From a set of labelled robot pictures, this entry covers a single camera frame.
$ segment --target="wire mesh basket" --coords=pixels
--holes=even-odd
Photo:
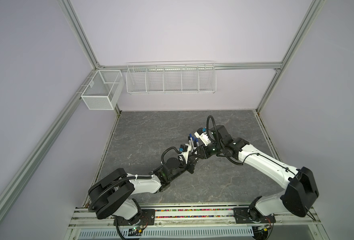
[[[128,63],[127,92],[144,93],[214,93],[214,63],[135,66]]]
[[[120,70],[97,70],[81,97],[90,110],[113,110],[124,84]]]

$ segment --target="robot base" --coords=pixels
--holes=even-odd
[[[249,218],[248,213],[249,207],[235,207],[233,208],[234,218],[236,219],[236,223],[255,223]],[[260,219],[259,223],[269,223],[267,218],[270,220],[270,223],[275,223],[276,218],[274,216],[264,216],[264,218]]]
[[[155,219],[155,210],[154,209],[142,209],[142,213],[139,216],[139,223],[131,222],[126,220],[123,217],[117,217],[118,225],[120,226],[133,226],[133,225],[146,225],[146,222],[149,225],[154,225]]]

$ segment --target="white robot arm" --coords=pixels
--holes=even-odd
[[[213,138],[208,130],[210,119],[213,123],[210,130]],[[189,135],[188,142],[179,149],[170,147],[165,150],[161,155],[161,166],[149,175],[132,175],[123,169],[109,174],[89,189],[89,210],[96,212],[98,219],[115,215],[136,224],[141,215],[141,208],[134,199],[130,199],[133,194],[164,191],[170,182],[183,172],[193,173],[199,159],[207,159],[213,155],[226,157],[236,165],[248,164],[269,176],[284,189],[271,196],[259,196],[252,202],[242,217],[253,222],[260,222],[270,214],[281,212],[291,212],[304,217],[319,196],[309,169],[289,166],[264,154],[244,139],[232,138],[224,126],[215,125],[212,116],[208,117],[206,128],[198,129],[194,136]],[[170,150],[174,150],[178,155],[165,162],[163,157]]]

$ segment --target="gray marble tabletop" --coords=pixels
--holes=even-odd
[[[189,133],[205,127],[208,115],[224,125],[233,138],[241,137],[271,155],[251,110],[122,112],[99,179],[117,168],[148,174],[160,166],[162,152],[187,142]],[[175,155],[166,154],[165,159]],[[251,202],[259,195],[282,189],[249,165],[237,166],[226,158],[200,160],[194,174],[184,172],[161,193],[133,195],[139,204],[194,202]]]

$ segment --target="black cable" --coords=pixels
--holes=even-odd
[[[117,217],[114,217],[114,223],[115,223],[115,228],[117,229],[118,236],[120,236],[120,238],[121,238],[122,240],[127,240],[127,239],[122,235],[120,229],[118,228]]]
[[[308,217],[312,218],[313,221],[316,221],[316,218],[315,217],[311,217],[309,214],[307,214]]]
[[[93,206],[98,202],[99,199],[103,197],[103,195],[107,194],[109,191],[111,191],[114,187],[119,186],[123,182],[131,179],[151,179],[151,176],[130,176],[130,177],[124,177],[122,179],[119,179],[117,181],[112,182],[110,186],[108,186],[105,190],[103,190],[93,201],[90,202],[88,210],[90,212],[94,212]]]
[[[298,177],[297,177],[297,175],[295,175],[295,173],[294,172],[292,172],[291,170],[289,170],[289,168],[288,167],[284,167],[284,166],[282,166],[282,165],[280,165],[280,164],[278,164],[278,163],[276,163],[275,161],[273,161],[273,160],[271,160],[270,158],[267,158],[266,156],[264,156],[264,155],[261,155],[261,156],[263,156],[264,158],[266,158],[267,160],[269,160],[269,161],[272,161],[272,162],[274,162],[275,164],[277,164],[277,165],[279,165],[280,167],[282,167],[283,169],[286,169],[287,171],[289,171],[289,172],[291,172],[296,178],[297,178],[297,180],[299,179]]]
[[[259,156],[259,155],[260,155],[260,153],[255,152],[255,153],[251,153],[251,154],[249,154],[248,156],[246,156],[246,157],[244,158],[244,161],[242,161],[242,165],[244,164],[244,162],[245,162],[245,160],[247,159],[247,157],[249,157],[250,155],[257,155],[257,156]]]
[[[316,221],[316,218],[313,216],[313,214],[309,211],[309,209],[307,207],[305,207],[306,210],[308,210],[308,212],[310,213],[310,215],[312,216],[309,216],[309,214],[307,214],[310,218],[312,218],[313,221]]]
[[[214,142],[216,142],[217,139],[212,139],[209,135],[209,119],[212,119],[214,132],[216,133],[216,138],[218,138],[218,131],[217,131],[216,123],[214,122],[213,116],[209,115],[208,118],[206,119],[206,135],[208,135],[209,140],[214,143]]]
[[[265,240],[268,240],[268,238],[269,238],[269,237],[270,237],[270,235],[272,234],[273,227],[274,227],[274,223],[272,224],[272,229],[270,230],[270,233],[269,233],[268,237],[267,237]]]
[[[165,156],[165,154],[166,154],[168,151],[170,151],[170,150],[172,150],[172,149],[174,149],[174,151],[176,151],[176,153],[181,154],[181,152],[180,152],[176,147],[169,147],[169,148],[166,149],[166,150],[162,153],[162,155],[161,155],[161,162],[162,162],[162,165],[165,164],[165,161],[163,160],[163,157]]]
[[[231,163],[233,163],[233,164],[236,164],[236,165],[243,165],[242,162],[236,162],[236,161],[234,161],[233,159],[231,159],[230,157],[228,157],[228,156],[226,156],[226,155],[216,154],[216,156],[218,156],[218,157],[226,157],[226,158],[227,158]]]
[[[183,155],[181,155],[181,157],[182,157],[182,161],[184,162],[184,166],[186,165],[186,160],[185,160],[185,157],[183,156]]]

